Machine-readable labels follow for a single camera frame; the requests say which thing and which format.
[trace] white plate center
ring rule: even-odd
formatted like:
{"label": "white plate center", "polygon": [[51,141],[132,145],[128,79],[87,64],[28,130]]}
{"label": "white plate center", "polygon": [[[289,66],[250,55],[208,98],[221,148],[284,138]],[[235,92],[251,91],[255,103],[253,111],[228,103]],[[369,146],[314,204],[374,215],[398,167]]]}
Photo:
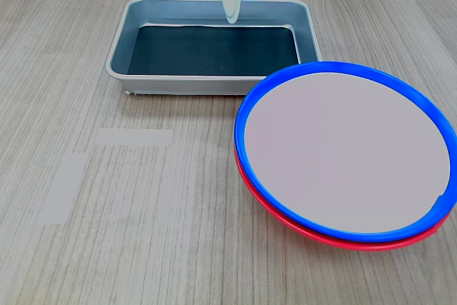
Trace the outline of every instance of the white plate center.
{"label": "white plate center", "polygon": [[347,74],[311,74],[271,90],[250,113],[245,140],[254,173],[276,200],[336,230],[408,226],[450,176],[446,143],[420,108]]}

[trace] blue plate rim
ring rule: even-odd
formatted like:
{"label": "blue plate rim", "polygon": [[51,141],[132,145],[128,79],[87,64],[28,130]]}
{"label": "blue plate rim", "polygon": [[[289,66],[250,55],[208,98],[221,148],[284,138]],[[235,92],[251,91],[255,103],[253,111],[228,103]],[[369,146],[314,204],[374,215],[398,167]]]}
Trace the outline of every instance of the blue plate rim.
{"label": "blue plate rim", "polygon": [[[244,130],[246,128],[246,122],[252,108],[257,104],[258,100],[260,100],[265,94],[267,94],[270,90],[274,89],[278,85],[297,77],[314,73],[349,74],[352,76],[369,79],[378,82],[379,84],[383,84],[384,86],[397,91],[412,101],[425,114],[427,114],[428,117],[437,126],[448,148],[450,161],[449,182],[446,190],[441,196],[437,198],[430,211],[427,212],[418,221],[401,229],[385,232],[358,233],[332,229],[309,221],[308,219],[286,208],[281,202],[277,201],[257,179],[248,161],[244,142]],[[290,219],[294,220],[296,223],[299,223],[314,231],[321,232],[322,234],[328,236],[359,242],[387,242],[407,239],[408,237],[415,236],[438,223],[452,210],[455,203],[457,202],[457,137],[451,124],[441,113],[441,111],[427,97],[425,97],[415,88],[390,74],[379,71],[377,69],[373,69],[371,67],[340,61],[313,61],[281,69],[271,74],[270,76],[267,76],[264,80],[255,85],[255,87],[253,87],[252,90],[246,95],[243,103],[238,110],[234,131],[235,147],[240,164],[243,167],[247,177],[256,187],[259,193],[268,202],[270,202],[270,204],[275,206],[279,211],[281,211]]]}

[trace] red plate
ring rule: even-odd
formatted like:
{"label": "red plate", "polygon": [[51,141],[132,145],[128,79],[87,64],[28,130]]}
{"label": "red plate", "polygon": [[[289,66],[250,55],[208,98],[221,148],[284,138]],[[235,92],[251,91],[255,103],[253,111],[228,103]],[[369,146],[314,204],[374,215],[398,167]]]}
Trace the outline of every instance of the red plate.
{"label": "red plate", "polygon": [[410,246],[412,244],[418,243],[429,236],[438,232],[439,227],[444,223],[444,221],[449,217],[449,214],[441,219],[437,224],[432,226],[430,229],[425,230],[424,232],[409,237],[407,239],[402,239],[400,241],[392,241],[392,242],[383,242],[383,243],[360,243],[360,242],[352,242],[352,241],[345,241],[342,239],[336,239],[331,236],[323,235],[318,233],[317,231],[310,230],[305,226],[297,224],[295,221],[292,221],[290,218],[282,214],[278,209],[272,206],[262,195],[255,189],[252,183],[249,181],[248,177],[244,173],[243,167],[240,165],[240,161],[238,160],[238,154],[235,148],[235,159],[236,165],[238,166],[238,170],[240,172],[241,178],[243,179],[244,183],[248,187],[249,191],[252,195],[257,199],[257,201],[262,204],[262,206],[273,216],[275,216],[280,222],[288,226],[289,228],[297,231],[298,233],[313,239],[315,241],[319,241],[324,244],[328,244],[331,246],[337,246],[338,248],[349,249],[349,250],[358,250],[358,251],[386,251],[386,250],[393,250],[393,249],[400,249],[404,248],[405,246]]}

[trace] plate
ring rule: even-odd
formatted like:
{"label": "plate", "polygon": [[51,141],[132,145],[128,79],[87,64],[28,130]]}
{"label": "plate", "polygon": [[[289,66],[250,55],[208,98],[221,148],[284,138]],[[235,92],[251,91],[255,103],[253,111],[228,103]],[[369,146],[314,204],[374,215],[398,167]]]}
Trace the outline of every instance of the plate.
{"label": "plate", "polygon": [[399,241],[457,201],[457,138],[424,95],[382,71],[319,61],[246,96],[235,144],[247,177],[292,221],[346,241]]}

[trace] wooden table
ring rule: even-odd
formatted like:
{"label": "wooden table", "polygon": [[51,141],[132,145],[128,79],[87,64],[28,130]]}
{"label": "wooden table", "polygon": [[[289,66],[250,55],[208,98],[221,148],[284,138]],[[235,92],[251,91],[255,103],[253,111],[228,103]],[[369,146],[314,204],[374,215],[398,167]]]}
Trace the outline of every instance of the wooden table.
{"label": "wooden table", "polygon": [[[104,62],[127,1],[0,0],[0,304],[457,304],[455,211],[399,251],[317,244],[243,185],[242,98],[123,93]],[[407,81],[457,128],[457,0],[302,1],[324,59]],[[103,146],[100,128],[173,142]],[[75,153],[68,219],[41,225]]]}

